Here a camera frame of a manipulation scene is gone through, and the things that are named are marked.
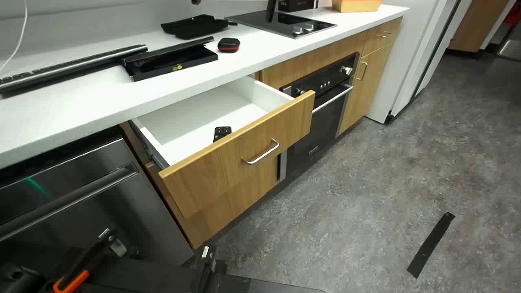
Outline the black robot base with clamp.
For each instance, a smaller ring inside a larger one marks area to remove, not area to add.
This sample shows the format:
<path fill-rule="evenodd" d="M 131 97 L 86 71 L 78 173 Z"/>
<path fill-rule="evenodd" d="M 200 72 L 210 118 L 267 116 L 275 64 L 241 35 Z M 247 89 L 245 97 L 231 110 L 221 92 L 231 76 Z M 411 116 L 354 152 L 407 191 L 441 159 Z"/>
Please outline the black robot base with clamp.
<path fill-rule="evenodd" d="M 0 250 L 0 293 L 325 293 L 229 276 L 213 247 L 192 268 L 131 260 L 110 230 L 86 248 L 1 238 Z"/>

